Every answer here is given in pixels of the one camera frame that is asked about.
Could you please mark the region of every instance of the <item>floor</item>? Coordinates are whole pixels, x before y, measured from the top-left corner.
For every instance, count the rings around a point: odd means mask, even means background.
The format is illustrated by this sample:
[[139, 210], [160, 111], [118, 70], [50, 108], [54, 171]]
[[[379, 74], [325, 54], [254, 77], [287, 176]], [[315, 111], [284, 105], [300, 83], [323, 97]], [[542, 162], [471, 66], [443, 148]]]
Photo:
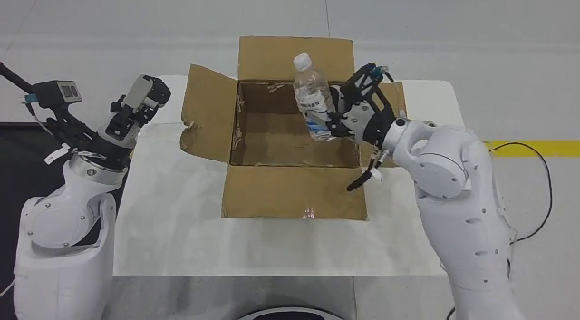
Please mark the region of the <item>floor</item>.
[[[73, 79], [73, 113], [98, 126], [141, 73], [185, 74], [191, 63], [236, 75], [240, 35], [354, 39], [357, 64], [395, 78], [449, 81], [466, 124], [486, 140], [577, 140], [580, 0], [0, 0], [0, 57], [31, 82]], [[0, 82], [0, 121], [30, 121]], [[578, 160], [548, 160], [555, 210], [518, 245], [513, 279], [530, 320], [580, 317]], [[497, 159], [513, 224], [546, 212], [536, 159]], [[106, 319], [233, 319], [267, 305], [312, 305], [347, 319], [443, 319], [439, 277], [118, 277]]]

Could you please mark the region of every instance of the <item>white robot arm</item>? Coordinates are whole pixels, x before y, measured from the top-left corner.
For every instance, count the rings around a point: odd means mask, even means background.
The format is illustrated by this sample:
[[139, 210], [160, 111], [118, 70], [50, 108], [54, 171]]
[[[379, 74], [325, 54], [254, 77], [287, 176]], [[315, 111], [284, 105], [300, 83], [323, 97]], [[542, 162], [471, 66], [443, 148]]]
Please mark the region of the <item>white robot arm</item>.
[[[116, 205], [140, 128], [168, 101], [168, 87], [140, 76], [127, 95], [111, 105], [111, 117], [92, 131], [68, 112], [81, 95], [72, 81], [30, 85], [0, 63], [0, 75], [28, 94], [24, 103], [53, 110], [44, 128], [61, 142], [64, 185], [24, 204], [14, 267], [14, 309], [20, 320], [97, 320], [112, 280]], [[75, 246], [98, 219], [98, 239]]]
[[488, 148], [461, 128], [396, 118], [378, 86], [383, 75], [392, 80], [386, 67], [367, 64], [346, 85], [332, 89], [338, 108], [328, 123], [333, 135], [375, 147], [369, 169], [348, 190], [361, 186], [391, 156], [415, 182], [423, 228], [449, 275], [456, 319], [525, 320], [508, 278], [515, 233], [500, 202]]

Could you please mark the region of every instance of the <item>bottle cap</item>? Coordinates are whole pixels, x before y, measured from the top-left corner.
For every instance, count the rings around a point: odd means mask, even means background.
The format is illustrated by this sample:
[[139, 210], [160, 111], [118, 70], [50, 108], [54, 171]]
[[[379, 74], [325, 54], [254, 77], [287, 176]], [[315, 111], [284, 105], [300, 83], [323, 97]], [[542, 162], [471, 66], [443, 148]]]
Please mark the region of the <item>bottle cap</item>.
[[298, 54], [294, 58], [294, 67], [298, 72], [306, 71], [308, 68], [312, 67], [312, 60], [308, 53]]

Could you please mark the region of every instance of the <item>open cardboard box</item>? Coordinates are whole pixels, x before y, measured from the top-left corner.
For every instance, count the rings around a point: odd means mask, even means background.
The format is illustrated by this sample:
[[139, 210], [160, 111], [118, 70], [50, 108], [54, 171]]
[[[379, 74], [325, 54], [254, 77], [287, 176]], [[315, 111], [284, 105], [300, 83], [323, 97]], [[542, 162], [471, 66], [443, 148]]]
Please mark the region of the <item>open cardboard box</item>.
[[[223, 218], [366, 220], [364, 190], [347, 192], [370, 146], [314, 141], [295, 103], [293, 59], [309, 53], [330, 84], [354, 72], [353, 42], [330, 38], [242, 37], [238, 80], [192, 65], [181, 118], [181, 149], [228, 164]], [[384, 84], [404, 110], [404, 92]]]

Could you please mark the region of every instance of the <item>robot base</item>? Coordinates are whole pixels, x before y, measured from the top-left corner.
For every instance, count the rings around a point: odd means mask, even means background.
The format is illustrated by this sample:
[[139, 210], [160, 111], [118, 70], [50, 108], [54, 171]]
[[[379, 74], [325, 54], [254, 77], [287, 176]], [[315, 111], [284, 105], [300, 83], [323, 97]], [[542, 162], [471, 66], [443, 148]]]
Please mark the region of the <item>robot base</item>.
[[340, 317], [305, 307], [278, 307], [242, 317], [239, 320], [343, 320]]

